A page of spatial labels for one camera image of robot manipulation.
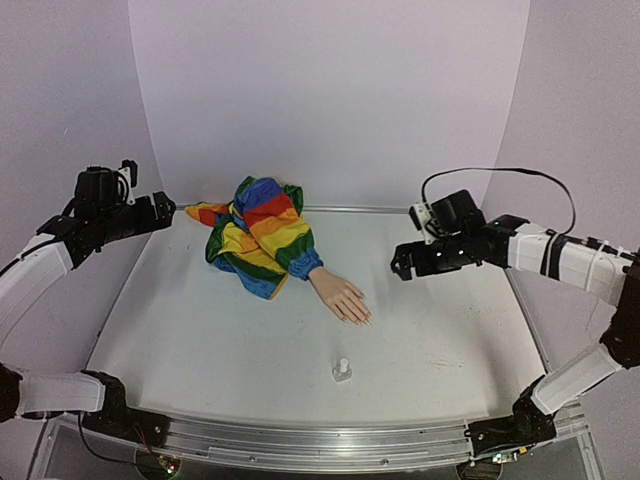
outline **white wall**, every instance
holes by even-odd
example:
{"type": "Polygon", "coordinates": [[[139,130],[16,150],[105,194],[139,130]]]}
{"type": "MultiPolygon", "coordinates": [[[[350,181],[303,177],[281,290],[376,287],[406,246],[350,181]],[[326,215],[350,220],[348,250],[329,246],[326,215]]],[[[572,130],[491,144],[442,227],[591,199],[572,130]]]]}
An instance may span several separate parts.
{"type": "MultiPolygon", "coordinates": [[[[405,207],[422,179],[492,166],[528,0],[130,0],[167,191],[227,201],[248,174],[308,203],[405,207]]],[[[434,185],[433,194],[450,190],[434,185]]],[[[488,177],[469,177],[478,199],[488,177]]]]}
{"type": "MultiPolygon", "coordinates": [[[[565,181],[576,234],[640,245],[640,4],[534,0],[498,166],[565,181]]],[[[552,184],[494,175],[484,208],[564,229],[570,212],[552,184]]],[[[611,310],[534,274],[516,276],[553,365],[606,328],[611,310]]],[[[638,478],[640,372],[622,372],[583,398],[606,478],[638,478]]]]}
{"type": "MultiPolygon", "coordinates": [[[[73,195],[90,164],[140,165],[160,188],[135,70],[126,0],[0,2],[0,265],[73,195]]],[[[145,243],[119,242],[55,285],[0,361],[43,372],[84,366],[145,243]]],[[[42,424],[0,425],[0,476],[21,479],[42,424]]]]}

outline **finger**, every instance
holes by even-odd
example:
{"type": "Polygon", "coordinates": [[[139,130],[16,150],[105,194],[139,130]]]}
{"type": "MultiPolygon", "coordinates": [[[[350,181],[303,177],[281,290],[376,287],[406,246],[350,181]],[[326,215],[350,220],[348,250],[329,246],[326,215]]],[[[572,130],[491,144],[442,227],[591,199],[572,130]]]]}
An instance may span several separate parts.
{"type": "Polygon", "coordinates": [[[342,316],[348,319],[351,323],[355,323],[356,325],[360,323],[358,317],[351,312],[344,303],[336,303],[336,307],[342,312],[342,316]]]}
{"type": "Polygon", "coordinates": [[[340,319],[342,323],[347,323],[347,318],[335,305],[327,305],[333,314],[340,319]]]}
{"type": "Polygon", "coordinates": [[[348,297],[345,297],[344,300],[342,300],[342,304],[345,305],[349,311],[352,313],[352,315],[354,315],[357,319],[358,319],[358,323],[367,323],[367,315],[365,313],[362,313],[358,307],[356,306],[355,302],[353,300],[351,300],[348,297]]]}
{"type": "Polygon", "coordinates": [[[353,293],[355,293],[358,297],[364,298],[364,293],[362,293],[360,290],[358,290],[356,287],[354,287],[351,283],[347,282],[346,280],[344,281],[344,283],[346,283],[347,287],[349,287],[349,289],[353,293]]]}
{"type": "Polygon", "coordinates": [[[347,297],[349,297],[351,299],[351,301],[353,301],[353,303],[355,304],[355,306],[358,308],[358,310],[360,310],[362,313],[364,313],[367,317],[371,316],[371,312],[369,311],[369,309],[367,308],[367,306],[362,302],[361,299],[359,299],[355,293],[348,291],[346,293],[347,297]]]}

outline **mannequin hand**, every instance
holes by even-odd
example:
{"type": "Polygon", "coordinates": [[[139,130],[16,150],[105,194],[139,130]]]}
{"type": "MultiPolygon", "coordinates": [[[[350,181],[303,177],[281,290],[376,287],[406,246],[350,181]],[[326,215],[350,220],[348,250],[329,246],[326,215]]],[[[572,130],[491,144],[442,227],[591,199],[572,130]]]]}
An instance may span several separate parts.
{"type": "Polygon", "coordinates": [[[371,312],[362,302],[364,294],[343,278],[336,277],[323,267],[314,268],[309,280],[324,304],[343,322],[369,324],[371,312]]]}

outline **colorful striped fabric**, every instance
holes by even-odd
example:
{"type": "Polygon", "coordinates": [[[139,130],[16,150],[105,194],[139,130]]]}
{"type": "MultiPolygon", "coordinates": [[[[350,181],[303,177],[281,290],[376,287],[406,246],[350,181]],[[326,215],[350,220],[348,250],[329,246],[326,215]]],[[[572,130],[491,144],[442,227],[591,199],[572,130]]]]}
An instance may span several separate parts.
{"type": "Polygon", "coordinates": [[[229,204],[200,203],[186,212],[213,227],[205,258],[235,272],[250,292],[274,298],[289,274],[308,279],[322,266],[311,228],[302,218],[302,189],[272,178],[247,177],[229,204]]]}

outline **small clear plastic object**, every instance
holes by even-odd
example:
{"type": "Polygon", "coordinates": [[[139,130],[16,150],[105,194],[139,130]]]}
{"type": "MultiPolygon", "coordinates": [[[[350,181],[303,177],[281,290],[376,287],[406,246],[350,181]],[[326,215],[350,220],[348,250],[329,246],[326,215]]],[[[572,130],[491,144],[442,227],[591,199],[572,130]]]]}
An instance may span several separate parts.
{"type": "Polygon", "coordinates": [[[349,360],[347,358],[341,358],[338,365],[333,369],[333,379],[336,382],[343,382],[349,380],[352,373],[349,360]]]}

